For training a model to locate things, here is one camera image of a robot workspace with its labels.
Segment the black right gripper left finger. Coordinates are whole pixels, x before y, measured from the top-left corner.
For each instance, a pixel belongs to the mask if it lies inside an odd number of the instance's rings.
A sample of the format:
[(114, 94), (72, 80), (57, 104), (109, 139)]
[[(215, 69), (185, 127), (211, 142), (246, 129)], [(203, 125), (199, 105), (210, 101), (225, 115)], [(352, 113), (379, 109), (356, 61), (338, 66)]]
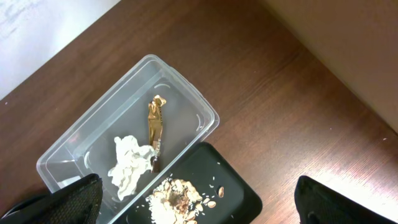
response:
[(90, 174), (52, 194), (18, 203), (4, 214), (1, 224), (96, 223), (102, 198), (102, 179)]

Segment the gold foil wrapper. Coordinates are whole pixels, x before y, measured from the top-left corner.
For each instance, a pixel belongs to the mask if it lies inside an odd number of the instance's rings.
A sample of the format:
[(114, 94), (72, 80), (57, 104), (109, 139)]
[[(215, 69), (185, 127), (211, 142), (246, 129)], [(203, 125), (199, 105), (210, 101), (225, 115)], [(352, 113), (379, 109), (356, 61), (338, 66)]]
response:
[(148, 104), (149, 144), (154, 148), (155, 155), (151, 157), (152, 173), (160, 172), (160, 148), (163, 131), (162, 106), (166, 100), (160, 95), (155, 95)]

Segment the clear plastic bin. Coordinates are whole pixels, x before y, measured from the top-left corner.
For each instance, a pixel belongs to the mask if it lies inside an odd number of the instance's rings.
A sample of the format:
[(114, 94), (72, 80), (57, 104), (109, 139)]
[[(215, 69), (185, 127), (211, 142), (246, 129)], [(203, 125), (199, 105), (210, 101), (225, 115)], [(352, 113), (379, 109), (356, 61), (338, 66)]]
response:
[(116, 165), (116, 137), (134, 136), (149, 143), (148, 105), (156, 95), (162, 107), (160, 168), (167, 172), (194, 144), (219, 125), (220, 118), (203, 95), (176, 69), (146, 55), (93, 104), (37, 161), (37, 172), (51, 192), (95, 173), (103, 181), (98, 223), (112, 223), (148, 189), (157, 174), (140, 178), (136, 193), (118, 198), (108, 171)]

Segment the white napkin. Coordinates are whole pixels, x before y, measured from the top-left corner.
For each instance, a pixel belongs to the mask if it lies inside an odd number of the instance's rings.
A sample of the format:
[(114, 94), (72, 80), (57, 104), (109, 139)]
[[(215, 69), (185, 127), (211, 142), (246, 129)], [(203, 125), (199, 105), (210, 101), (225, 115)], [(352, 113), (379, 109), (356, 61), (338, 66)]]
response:
[(132, 135), (115, 137), (114, 142), (117, 162), (108, 171), (108, 177), (111, 177), (111, 183), (118, 188), (117, 196), (122, 201), (136, 193), (141, 175), (153, 169), (151, 159), (156, 155), (156, 151), (150, 145), (140, 146)]

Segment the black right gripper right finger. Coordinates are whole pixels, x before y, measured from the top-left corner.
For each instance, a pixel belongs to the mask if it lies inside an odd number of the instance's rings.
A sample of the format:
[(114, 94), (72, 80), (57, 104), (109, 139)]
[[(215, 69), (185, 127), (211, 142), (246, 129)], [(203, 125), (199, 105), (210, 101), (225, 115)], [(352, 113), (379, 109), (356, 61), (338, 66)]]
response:
[(301, 224), (396, 224), (306, 175), (298, 178), (294, 200)]

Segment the black rectangular tray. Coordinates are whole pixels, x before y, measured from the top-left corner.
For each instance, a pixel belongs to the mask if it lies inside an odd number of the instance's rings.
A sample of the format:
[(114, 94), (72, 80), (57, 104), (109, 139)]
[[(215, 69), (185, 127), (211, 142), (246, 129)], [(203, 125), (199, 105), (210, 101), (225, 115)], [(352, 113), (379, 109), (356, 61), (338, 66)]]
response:
[(146, 198), (169, 177), (191, 182), (200, 195), (216, 202), (214, 208), (203, 207), (198, 223), (251, 223), (261, 213), (258, 194), (211, 144), (200, 142), (150, 182), (115, 223), (151, 223)]

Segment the pile of food scraps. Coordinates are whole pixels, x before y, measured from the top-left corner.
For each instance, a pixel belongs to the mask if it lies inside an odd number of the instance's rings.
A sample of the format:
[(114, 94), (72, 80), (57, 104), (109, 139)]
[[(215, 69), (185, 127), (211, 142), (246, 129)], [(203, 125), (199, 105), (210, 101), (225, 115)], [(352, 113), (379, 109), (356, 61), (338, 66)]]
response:
[(225, 196), (223, 185), (208, 187), (212, 193), (200, 190), (191, 180), (167, 177), (133, 208), (130, 220), (152, 224), (203, 223)]

